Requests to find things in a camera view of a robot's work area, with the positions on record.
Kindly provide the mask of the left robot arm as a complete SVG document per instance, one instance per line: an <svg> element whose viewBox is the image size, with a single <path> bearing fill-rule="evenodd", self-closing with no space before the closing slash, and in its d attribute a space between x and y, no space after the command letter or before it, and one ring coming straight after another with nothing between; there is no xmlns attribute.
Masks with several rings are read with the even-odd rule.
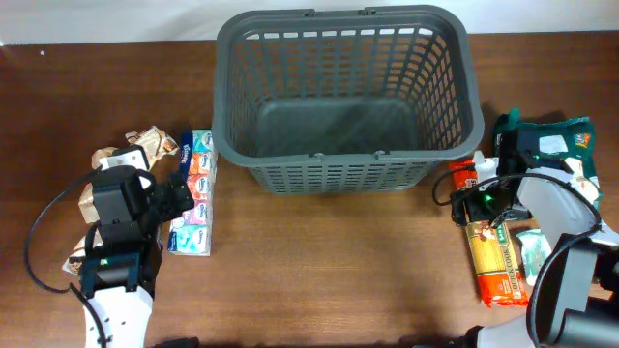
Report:
<svg viewBox="0 0 619 348"><path fill-rule="evenodd" d="M85 314L87 347L142 347L162 263L162 225L194 206L183 174L159 184L153 174L121 165L98 171L93 198L99 219L86 233L85 258L72 291Z"/></svg>

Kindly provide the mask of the green snack bag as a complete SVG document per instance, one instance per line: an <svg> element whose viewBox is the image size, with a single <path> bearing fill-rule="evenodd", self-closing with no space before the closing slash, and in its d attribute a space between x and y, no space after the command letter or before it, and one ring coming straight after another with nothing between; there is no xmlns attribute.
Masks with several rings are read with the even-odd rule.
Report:
<svg viewBox="0 0 619 348"><path fill-rule="evenodd" d="M585 192L594 193L592 204L599 206L604 195L593 160L596 133L587 117L536 124L522 121L515 108L498 118L492 142L492 153L499 159L499 176L538 167L569 171L586 179Z"/></svg>

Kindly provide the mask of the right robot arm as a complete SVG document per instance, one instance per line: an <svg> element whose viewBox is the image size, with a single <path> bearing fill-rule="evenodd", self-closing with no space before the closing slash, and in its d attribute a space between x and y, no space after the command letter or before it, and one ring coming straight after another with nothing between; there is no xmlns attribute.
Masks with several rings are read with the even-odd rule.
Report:
<svg viewBox="0 0 619 348"><path fill-rule="evenodd" d="M463 347L615 347L618 299L595 299L593 282L618 291L618 234L598 208L602 196L589 127L500 126L493 154L451 165L448 205L463 228L485 305L523 306L505 324L474 327ZM519 268L511 220L532 218L548 243L532 290Z"/></svg>

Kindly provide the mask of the orange spaghetti packet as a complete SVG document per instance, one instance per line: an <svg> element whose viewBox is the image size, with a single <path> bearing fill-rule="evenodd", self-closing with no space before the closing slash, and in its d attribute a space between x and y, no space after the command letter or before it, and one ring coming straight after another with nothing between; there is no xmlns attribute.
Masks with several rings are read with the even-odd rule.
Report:
<svg viewBox="0 0 619 348"><path fill-rule="evenodd" d="M504 223L491 226L507 206L506 191L496 183L451 203L452 220L464 229L481 301L488 307L529 303L509 229Z"/></svg>

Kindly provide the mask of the pale green wipes packet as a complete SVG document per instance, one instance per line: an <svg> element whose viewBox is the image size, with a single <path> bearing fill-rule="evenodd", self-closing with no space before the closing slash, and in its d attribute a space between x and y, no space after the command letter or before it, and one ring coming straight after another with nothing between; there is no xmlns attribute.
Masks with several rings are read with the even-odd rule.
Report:
<svg viewBox="0 0 619 348"><path fill-rule="evenodd" d="M540 229L522 231L516 237L521 244L520 253L526 282L534 286L544 262L551 254L550 245Z"/></svg>

